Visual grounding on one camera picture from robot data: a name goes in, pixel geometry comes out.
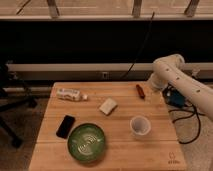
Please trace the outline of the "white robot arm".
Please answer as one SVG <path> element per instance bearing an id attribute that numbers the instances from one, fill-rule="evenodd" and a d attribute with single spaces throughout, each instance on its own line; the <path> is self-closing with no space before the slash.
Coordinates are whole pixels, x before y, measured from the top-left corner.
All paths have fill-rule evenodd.
<path id="1" fill-rule="evenodd" d="M 213 89 L 182 72 L 184 64 L 179 54 L 156 59 L 148 85 L 153 91 L 163 91 L 168 84 L 172 85 L 213 122 Z"/>

